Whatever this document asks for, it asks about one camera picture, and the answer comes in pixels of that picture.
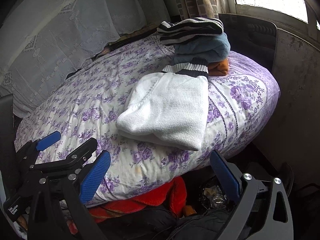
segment red fabric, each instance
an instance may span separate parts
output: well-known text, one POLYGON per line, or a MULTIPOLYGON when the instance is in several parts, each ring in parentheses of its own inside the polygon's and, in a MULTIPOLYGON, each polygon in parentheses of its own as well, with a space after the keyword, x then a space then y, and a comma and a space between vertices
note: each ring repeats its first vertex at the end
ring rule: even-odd
POLYGON ((137 212, 147 205, 159 206, 168 198, 170 210, 182 216, 182 208, 186 204, 187 190, 182 177, 176 177, 172 181, 151 190, 143 195, 126 200, 117 200, 90 208, 89 212, 97 223, 107 218, 118 217, 124 214, 137 212))

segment window frame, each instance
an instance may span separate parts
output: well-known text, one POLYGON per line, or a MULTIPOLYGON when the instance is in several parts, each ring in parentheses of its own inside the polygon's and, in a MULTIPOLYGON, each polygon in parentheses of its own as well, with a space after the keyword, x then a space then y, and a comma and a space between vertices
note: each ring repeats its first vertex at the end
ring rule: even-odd
POLYGON ((306 2, 305 4, 308 23, 279 11, 251 5, 237 4, 236 0, 228 0, 229 10, 226 12, 268 20, 276 24, 277 28, 284 29, 285 31, 300 36, 306 41, 312 43, 316 41, 318 43, 320 42, 320 30, 318 30, 316 25, 316 17, 306 2))

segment bed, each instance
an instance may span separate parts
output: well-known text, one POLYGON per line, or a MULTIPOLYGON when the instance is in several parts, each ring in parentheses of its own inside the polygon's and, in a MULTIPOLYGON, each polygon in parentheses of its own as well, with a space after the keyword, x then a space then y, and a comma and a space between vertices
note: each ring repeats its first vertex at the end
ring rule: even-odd
POLYGON ((46 163, 64 159, 87 139, 96 138, 97 151, 87 163, 102 150, 110 152, 112 162, 87 206, 131 198, 204 167, 213 149, 220 150, 225 158, 237 154, 264 127, 280 90, 268 70, 233 51, 228 57, 228 75, 209 77, 208 119, 200 151, 154 145, 117 134, 115 121, 135 83, 170 64, 173 53, 173 48, 163 46, 155 33, 98 58, 21 122, 16 149, 28 140, 60 131, 60 142, 41 152, 36 161, 46 163))

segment striped garment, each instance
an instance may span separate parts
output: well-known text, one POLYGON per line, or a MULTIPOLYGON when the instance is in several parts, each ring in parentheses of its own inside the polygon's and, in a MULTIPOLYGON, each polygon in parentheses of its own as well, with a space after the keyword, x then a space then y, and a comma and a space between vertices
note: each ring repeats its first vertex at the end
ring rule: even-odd
POLYGON ((219 19, 191 18, 177 24, 162 22, 157 29, 161 42, 170 46, 185 43, 199 36, 217 36, 223 33, 223 23, 219 19))

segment white folded sweater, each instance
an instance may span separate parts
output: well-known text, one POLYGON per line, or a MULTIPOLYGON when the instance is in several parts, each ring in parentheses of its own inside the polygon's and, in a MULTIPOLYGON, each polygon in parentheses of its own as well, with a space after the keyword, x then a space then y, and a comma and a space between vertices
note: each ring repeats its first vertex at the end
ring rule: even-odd
POLYGON ((205 60, 166 66, 142 77, 118 117, 119 134, 140 141, 198 151, 208 116, 205 60))

